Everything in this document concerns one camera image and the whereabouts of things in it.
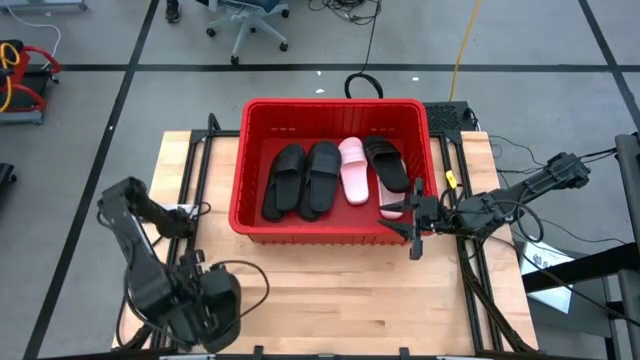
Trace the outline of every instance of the yellow tag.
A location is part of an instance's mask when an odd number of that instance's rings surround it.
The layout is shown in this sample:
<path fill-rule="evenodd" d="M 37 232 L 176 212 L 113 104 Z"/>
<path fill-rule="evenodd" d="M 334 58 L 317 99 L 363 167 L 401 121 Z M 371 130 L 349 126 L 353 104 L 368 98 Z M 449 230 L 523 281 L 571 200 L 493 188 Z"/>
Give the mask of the yellow tag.
<path fill-rule="evenodd" d="M 444 176 L 446 176 L 450 188 L 455 189 L 458 187 L 458 182 L 456 181 L 456 177 L 453 175 L 453 171 L 447 171 L 444 173 Z"/>

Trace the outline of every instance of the wooden table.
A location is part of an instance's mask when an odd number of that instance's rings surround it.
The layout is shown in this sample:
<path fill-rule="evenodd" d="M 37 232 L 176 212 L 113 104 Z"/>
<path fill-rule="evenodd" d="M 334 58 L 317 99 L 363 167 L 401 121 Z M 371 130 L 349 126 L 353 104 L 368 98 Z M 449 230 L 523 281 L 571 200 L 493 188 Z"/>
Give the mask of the wooden table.
<path fill-rule="evenodd" d="M 159 203 L 177 202 L 189 136 L 188 131 L 164 134 L 150 189 Z M 487 134 L 463 133 L 463 144 L 474 192 L 498 187 Z M 449 146 L 455 172 L 455 149 Z M 453 236 L 425 237 L 419 261 L 408 259 L 406 246 L 254 244 L 229 227 L 237 147 L 237 138 L 214 139 L 204 192 L 212 211 L 200 220 L 196 249 L 204 250 L 209 263 L 244 259 L 258 264 L 269 276 L 271 294 L 243 318 L 239 338 L 223 353 L 252 353 L 255 345 L 264 345 L 267 354 L 395 355 L 399 347 L 408 347 L 413 355 L 474 353 Z M 431 148 L 441 193 L 445 178 L 437 139 L 431 140 Z M 156 238 L 152 227 L 146 230 L 150 239 Z M 506 226 L 495 235 L 511 241 Z M 168 243 L 156 247 L 160 259 L 166 258 Z M 496 241 L 487 241 L 484 250 L 496 305 L 537 348 L 515 252 Z M 260 275 L 248 268 L 229 269 L 242 285 L 243 309 L 255 304 L 264 293 Z M 484 347 L 490 349 L 486 312 L 479 302 L 477 307 Z M 121 333 L 127 341 L 140 323 L 129 312 L 123 319 Z"/>

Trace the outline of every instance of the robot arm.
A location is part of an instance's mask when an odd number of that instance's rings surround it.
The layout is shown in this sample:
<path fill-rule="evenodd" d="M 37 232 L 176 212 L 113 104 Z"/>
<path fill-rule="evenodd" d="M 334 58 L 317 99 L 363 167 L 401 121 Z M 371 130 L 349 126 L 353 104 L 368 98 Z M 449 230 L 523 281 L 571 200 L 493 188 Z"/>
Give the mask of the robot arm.
<path fill-rule="evenodd" d="M 240 332 L 240 284 L 216 266 L 203 272 L 201 250 L 183 255 L 171 269 L 158 260 L 140 219 L 156 225 L 168 238 L 193 236 L 195 223 L 183 209 L 165 210 L 149 199 L 144 184 L 128 178 L 102 193 L 98 201 L 106 227 L 114 233 L 127 260 L 126 286 L 135 310 L 154 327 L 167 324 L 171 338 L 189 349 L 203 344 L 215 353 Z"/>
<path fill-rule="evenodd" d="M 422 231 L 486 238 L 504 224 L 512 224 L 522 215 L 525 205 L 551 190 L 581 188 L 589 181 L 590 170 L 575 154 L 560 153 L 547 166 L 508 189 L 496 189 L 464 199 L 448 209 L 434 196 L 423 196 L 422 179 L 417 179 L 413 194 L 405 201 L 382 206 L 382 210 L 413 212 L 413 224 L 388 220 L 379 222 L 412 243 L 410 257 L 422 256 Z"/>

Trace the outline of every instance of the pink slide sandal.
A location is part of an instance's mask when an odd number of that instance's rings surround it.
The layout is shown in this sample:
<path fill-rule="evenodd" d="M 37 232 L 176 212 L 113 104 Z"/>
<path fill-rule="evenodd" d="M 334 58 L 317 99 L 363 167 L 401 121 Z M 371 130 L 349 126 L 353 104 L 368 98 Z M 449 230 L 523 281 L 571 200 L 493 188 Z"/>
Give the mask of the pink slide sandal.
<path fill-rule="evenodd" d="M 402 161 L 402 167 L 405 171 L 407 170 L 407 166 L 404 164 L 404 161 Z M 392 193 L 386 187 L 384 187 L 384 185 L 382 185 L 379 176 L 376 175 L 376 178 L 378 179 L 378 198 L 380 200 L 380 206 L 389 205 L 404 200 L 404 193 Z M 382 217 L 389 220 L 395 220 L 402 217 L 402 213 L 396 211 L 380 210 L 380 214 L 382 215 Z"/>
<path fill-rule="evenodd" d="M 367 158 L 362 149 L 362 141 L 357 137 L 344 139 L 338 146 L 342 155 L 340 177 L 347 201 L 351 205 L 361 205 L 369 199 L 367 184 Z"/>

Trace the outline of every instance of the black cable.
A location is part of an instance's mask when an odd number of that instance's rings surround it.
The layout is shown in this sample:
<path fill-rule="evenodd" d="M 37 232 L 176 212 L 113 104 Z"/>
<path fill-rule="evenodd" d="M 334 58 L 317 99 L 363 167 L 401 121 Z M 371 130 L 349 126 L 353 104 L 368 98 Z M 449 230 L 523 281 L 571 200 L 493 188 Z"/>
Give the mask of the black cable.
<path fill-rule="evenodd" d="M 164 239 L 164 236 L 160 235 L 157 239 L 155 239 L 152 243 L 151 243 L 151 247 L 156 247 L 156 245 L 158 245 L 158 243 L 160 242 L 160 240 Z"/>
<path fill-rule="evenodd" d="M 544 169 L 544 167 L 531 167 L 528 169 L 524 169 L 524 170 L 513 170 L 513 169 L 500 169 L 500 168 L 496 168 L 496 171 L 499 173 L 503 173 L 503 174 L 525 174 L 525 175 L 531 175 L 535 172 L 538 172 L 540 170 Z"/>
<path fill-rule="evenodd" d="M 500 159 L 502 157 L 502 154 L 504 153 L 504 148 L 502 147 L 502 145 L 500 144 L 494 144 L 491 142 L 491 140 L 489 140 L 489 146 L 491 146 L 491 154 L 493 155 L 494 159 Z M 493 148 L 499 149 L 500 153 L 498 155 L 493 154 Z"/>
<path fill-rule="evenodd" d="M 589 239 L 581 238 L 580 236 L 573 234 L 571 231 L 565 229 L 564 227 L 554 223 L 553 221 L 549 221 L 549 220 L 546 220 L 546 219 L 540 219 L 540 220 L 542 220 L 542 222 L 545 222 L 547 224 L 551 224 L 551 225 L 557 227 L 558 229 L 564 231 L 565 233 L 567 233 L 569 236 L 571 236 L 572 238 L 574 238 L 576 240 L 580 240 L 580 241 L 584 241 L 584 242 L 592 243 L 592 244 L 609 242 L 609 241 L 617 241 L 622 245 L 626 245 L 627 244 L 626 242 L 624 242 L 624 241 L 622 241 L 622 240 L 620 240 L 618 238 L 606 238 L 606 239 L 599 239 L 599 240 L 589 240 Z"/>
<path fill-rule="evenodd" d="M 122 314 L 124 313 L 124 295 L 122 296 L 122 301 L 120 301 L 120 310 L 118 311 L 118 318 L 116 320 L 116 343 L 122 349 L 124 348 L 124 343 L 122 342 L 122 336 L 120 335 L 120 322 L 122 321 Z"/>
<path fill-rule="evenodd" d="M 367 48 L 367 57 L 364 61 L 364 66 L 362 67 L 362 70 L 360 70 L 355 74 L 349 75 L 344 82 L 344 95 L 347 97 L 347 99 L 351 99 L 351 91 L 349 90 L 349 88 L 351 87 L 351 81 L 353 81 L 353 79 L 355 78 L 362 78 L 367 80 L 369 84 L 371 84 L 371 86 L 373 86 L 373 88 L 378 93 L 378 98 L 382 99 L 384 97 L 384 92 L 382 91 L 382 85 L 380 84 L 380 82 L 373 76 L 367 75 L 364 73 L 364 71 L 367 69 L 367 65 L 369 64 L 369 55 L 371 54 L 371 44 L 373 43 L 373 34 L 376 31 L 376 20 L 378 19 L 378 14 L 379 14 L 378 9 L 382 11 L 381 4 L 380 4 L 382 0 L 370 0 L 370 1 L 373 1 L 376 3 L 376 15 L 373 16 L 373 25 L 371 26 L 371 34 L 369 35 L 369 46 Z"/>
<path fill-rule="evenodd" d="M 478 254 L 480 253 L 480 250 L 482 249 L 482 247 L 484 246 L 484 243 L 487 241 L 487 238 L 484 238 L 480 241 L 480 244 L 477 243 L 477 241 L 474 241 L 473 244 L 475 245 L 475 251 L 473 252 L 473 254 L 471 254 L 469 257 L 467 257 L 465 260 L 471 260 L 474 257 L 478 256 Z"/>
<path fill-rule="evenodd" d="M 525 243 L 533 245 L 535 247 L 537 247 L 540 250 L 544 250 L 544 251 L 548 251 L 557 255 L 561 255 L 561 256 L 567 256 L 567 254 L 563 254 L 559 251 L 555 251 L 555 250 L 551 250 L 551 249 L 547 249 L 547 248 L 543 248 L 542 246 L 538 246 L 536 243 L 534 243 L 533 241 L 529 241 L 524 235 L 522 235 L 521 233 L 518 232 L 518 230 L 512 230 L 512 232 L 514 234 L 516 234 L 516 236 L 518 236 L 519 238 L 521 238 L 522 240 L 524 240 Z"/>
<path fill-rule="evenodd" d="M 511 215 L 515 216 L 515 219 L 516 219 L 516 222 L 518 223 L 518 227 L 520 228 L 520 231 L 522 232 L 522 234 L 524 234 L 524 236 L 526 236 L 529 239 L 529 241 L 535 242 L 535 243 L 539 243 L 539 242 L 542 241 L 542 239 L 544 238 L 544 225 L 542 225 L 542 220 L 540 219 L 538 214 L 536 214 L 536 212 L 533 211 L 533 209 L 531 209 L 529 206 L 523 204 L 521 201 L 500 199 L 500 200 L 496 200 L 495 203 L 496 204 L 512 204 L 512 205 L 515 205 L 515 207 L 513 208 L 513 211 L 510 214 L 507 214 L 506 216 L 511 216 Z M 538 225 L 538 232 L 539 232 L 537 238 L 534 237 L 534 236 L 529 235 L 529 233 L 527 233 L 527 231 L 524 230 L 524 226 L 522 225 L 522 222 L 520 221 L 520 209 L 519 208 L 523 208 L 536 221 L 536 224 Z"/>
<path fill-rule="evenodd" d="M 193 217 L 193 218 L 194 218 L 194 220 L 195 220 L 195 219 L 197 219 L 197 218 L 199 218 L 200 216 L 207 215 L 208 213 L 210 213 L 210 212 L 211 212 L 211 204 L 209 204 L 209 203 L 208 203 L 208 202 L 206 202 L 206 201 L 202 201 L 202 202 L 200 202 L 200 205 L 199 205 L 199 206 L 194 205 L 193 207 L 191 207 L 191 210 L 189 211 L 189 216 L 188 216 L 188 217 L 189 217 L 189 218 L 191 218 L 191 215 L 193 215 L 193 210 L 195 210 L 196 208 L 200 209 L 200 208 L 202 207 L 202 205 L 207 205 L 207 206 L 208 206 L 207 210 L 202 211 L 202 212 L 200 212 L 200 210 L 198 210 L 198 214 L 196 214 L 196 215 Z M 154 241 L 151 243 L 151 247 L 155 247 L 156 245 L 158 245 L 158 243 L 159 243 L 162 239 L 164 239 L 164 237 L 160 236 L 159 238 L 157 238 L 156 240 L 154 240 Z"/>
<path fill-rule="evenodd" d="M 583 163 L 583 164 L 588 164 L 588 163 L 590 163 L 590 162 L 594 162 L 594 161 L 602 160 L 602 159 L 604 159 L 604 158 L 608 158 L 609 156 L 614 155 L 614 154 L 615 154 L 615 152 L 612 152 L 612 153 L 609 153 L 609 154 L 606 154 L 606 155 L 602 155 L 602 156 L 600 156 L 600 157 L 597 157 L 597 158 L 595 158 L 595 159 L 591 159 L 591 160 L 583 161 L 582 163 Z"/>
<path fill-rule="evenodd" d="M 609 153 L 615 153 L 615 152 L 617 152 L 617 149 L 616 148 L 611 148 L 611 149 L 607 149 L 607 150 L 596 151 L 596 152 L 590 153 L 590 154 L 585 154 L 585 155 L 580 156 L 580 158 L 582 159 L 582 158 L 586 158 L 586 157 L 593 157 L 593 156 L 596 156 L 596 155 L 609 154 Z"/>
<path fill-rule="evenodd" d="M 372 2 L 376 4 L 376 10 L 373 15 L 354 15 L 352 14 L 357 8 L 366 2 Z M 382 11 L 382 7 L 376 0 L 321 0 L 321 7 L 314 8 L 311 6 L 313 0 L 309 0 L 307 7 L 311 11 L 322 11 L 324 9 L 331 10 L 341 20 L 348 21 L 355 25 L 368 25 L 371 23 Z"/>
<path fill-rule="evenodd" d="M 504 140 L 504 141 L 508 142 L 509 144 L 515 146 L 515 147 L 519 147 L 521 149 L 527 150 L 527 152 L 529 152 L 529 155 L 531 155 L 531 160 L 533 161 L 534 164 L 540 165 L 542 167 L 546 166 L 546 164 L 543 164 L 543 163 L 539 162 L 538 160 L 536 160 L 536 157 L 533 155 L 533 151 L 529 147 L 521 145 L 521 144 L 516 144 L 513 141 L 507 139 L 506 137 L 503 137 L 503 136 L 500 136 L 500 135 L 490 135 L 489 139 L 491 139 L 491 138 L 501 139 L 501 140 Z"/>
<path fill-rule="evenodd" d="M 558 277 L 557 277 L 557 276 L 555 276 L 555 275 L 553 275 L 552 273 L 548 272 L 547 270 L 545 270 L 545 269 L 543 269 L 543 268 L 539 267 L 539 266 L 538 266 L 538 265 L 537 265 L 533 260 L 531 260 L 531 259 L 529 259 L 528 257 L 526 257 L 526 256 L 524 255 L 524 253 L 523 253 L 520 249 L 518 249 L 518 247 L 517 247 L 517 246 L 513 245 L 510 241 L 507 241 L 507 240 L 504 240 L 504 239 L 497 238 L 497 237 L 495 237 L 495 236 L 493 236 L 493 235 L 489 235 L 489 237 L 491 237 L 491 238 L 493 238 L 493 239 L 495 239 L 495 240 L 498 240 L 498 241 L 500 241 L 500 242 L 503 242 L 503 243 L 505 243 L 505 244 L 507 244 L 507 245 L 511 246 L 519 256 L 521 256 L 522 258 L 524 258 L 525 260 L 527 260 L 527 262 L 529 262 L 531 265 L 533 265 L 533 267 L 535 267 L 536 269 L 538 269 L 538 271 L 540 271 L 540 272 L 541 272 L 541 273 L 543 273 L 544 275 L 548 276 L 551 280 L 553 280 L 553 281 L 555 281 L 556 283 L 558 283 L 558 285 L 560 285 L 560 286 L 562 286 L 562 287 L 566 288 L 567 290 L 571 291 L 572 293 L 576 294 L 577 296 L 579 296 L 579 297 L 583 298 L 584 300 L 586 300 L 586 301 L 588 301 L 588 302 L 592 303 L 593 305 L 595 305 L 595 306 L 599 307 L 600 309 L 602 309 L 602 310 L 604 310 L 605 312 L 607 312 L 609 315 L 611 315 L 611 316 L 613 316 L 613 317 L 615 317 L 615 318 L 621 319 L 621 320 L 626 320 L 626 321 L 628 321 L 629 323 L 631 323 L 631 324 L 633 324 L 633 325 L 635 325 L 635 326 L 640 327 L 640 322 L 638 322 L 638 321 L 636 321 L 636 320 L 633 320 L 633 319 L 631 319 L 631 318 L 629 318 L 629 317 L 627 317 L 627 316 L 624 316 L 623 314 L 620 314 L 619 312 L 617 312 L 617 311 L 615 311 L 615 310 L 612 310 L 612 309 L 610 309 L 610 308 L 608 308 L 608 307 L 606 307 L 606 306 L 604 306 L 604 305 L 599 304 L 597 301 L 595 301 L 595 300 L 591 299 L 590 297 L 588 297 L 588 296 L 584 295 L 583 293 L 581 293 L 581 292 L 579 292 L 579 291 L 577 291 L 577 290 L 573 289 L 573 288 L 572 288 L 571 286 L 569 286 L 567 283 L 565 283 L 564 281 L 562 281 L 562 280 L 558 279 Z"/>
<path fill-rule="evenodd" d="M 504 176 L 504 173 L 498 172 L 498 175 L 500 175 L 500 177 L 502 178 L 502 181 L 504 181 L 504 184 L 507 185 L 507 188 L 511 187 L 511 185 L 509 185 L 509 182 L 507 181 L 507 177 Z"/>
<path fill-rule="evenodd" d="M 235 320 L 229 323 L 229 325 L 227 325 L 227 327 L 225 327 L 224 330 L 222 331 L 222 334 L 225 334 L 227 331 L 229 331 L 229 329 L 231 329 L 233 325 L 235 325 L 238 321 L 240 321 L 240 319 L 242 319 L 245 315 L 249 314 L 250 312 L 255 310 L 258 306 L 262 305 L 262 303 L 264 303 L 265 300 L 267 300 L 267 297 L 269 296 L 269 292 L 271 291 L 271 286 L 269 285 L 269 279 L 267 278 L 267 274 L 258 265 L 246 260 L 224 260 L 224 261 L 219 261 L 213 264 L 211 267 L 217 267 L 224 264 L 241 264 L 241 265 L 250 266 L 258 270 L 258 272 L 260 273 L 260 275 L 262 275 L 262 278 L 264 279 L 265 292 L 264 292 L 264 296 L 262 296 L 262 299 L 260 299 L 260 301 L 258 301 L 253 306 L 251 306 L 250 308 L 242 312 Z"/>

